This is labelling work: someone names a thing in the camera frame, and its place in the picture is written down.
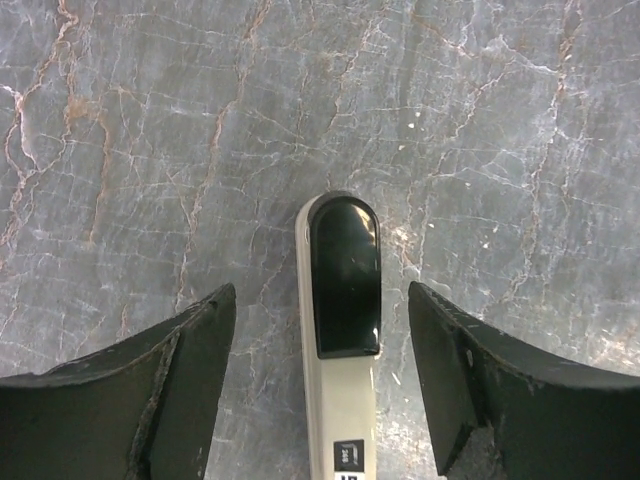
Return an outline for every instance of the black plastic part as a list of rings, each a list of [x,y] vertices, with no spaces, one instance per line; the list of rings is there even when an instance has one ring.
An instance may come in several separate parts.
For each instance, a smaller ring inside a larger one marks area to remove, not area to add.
[[[110,348],[0,379],[0,478],[202,479],[235,316],[225,285]]]
[[[439,474],[488,429],[508,479],[640,479],[640,378],[521,342],[422,284],[409,317]]]
[[[380,227],[369,205],[331,192],[309,211],[311,280],[319,358],[380,351]]]

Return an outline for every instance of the stone floor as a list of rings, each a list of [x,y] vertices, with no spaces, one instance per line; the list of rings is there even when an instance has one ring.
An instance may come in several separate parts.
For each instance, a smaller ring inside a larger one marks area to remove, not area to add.
[[[411,280],[640,374],[638,25],[638,0],[0,2],[0,374],[232,281],[206,478],[307,479],[293,226],[328,189],[381,222],[379,479],[436,478]]]

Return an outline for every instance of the glossy black panel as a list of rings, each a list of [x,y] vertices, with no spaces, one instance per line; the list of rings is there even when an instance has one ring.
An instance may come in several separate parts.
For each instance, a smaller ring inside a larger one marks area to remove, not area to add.
[[[309,214],[313,310],[319,358],[380,351],[380,229],[366,203],[320,197]]]

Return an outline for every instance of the marble surface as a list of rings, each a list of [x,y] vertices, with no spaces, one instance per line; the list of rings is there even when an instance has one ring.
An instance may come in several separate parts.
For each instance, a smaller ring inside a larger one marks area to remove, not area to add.
[[[436,478],[422,280],[640,374],[638,0],[0,1],[0,374],[232,281],[208,479],[307,479],[294,218],[349,189],[383,245],[378,478]]]

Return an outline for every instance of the gray marble tabletop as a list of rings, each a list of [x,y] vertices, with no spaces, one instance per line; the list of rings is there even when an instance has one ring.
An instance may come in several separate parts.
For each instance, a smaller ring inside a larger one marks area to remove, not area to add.
[[[436,478],[421,280],[534,345],[640,374],[638,0],[0,2],[0,374],[224,282],[207,479],[307,479],[294,219],[383,235],[378,478]]]

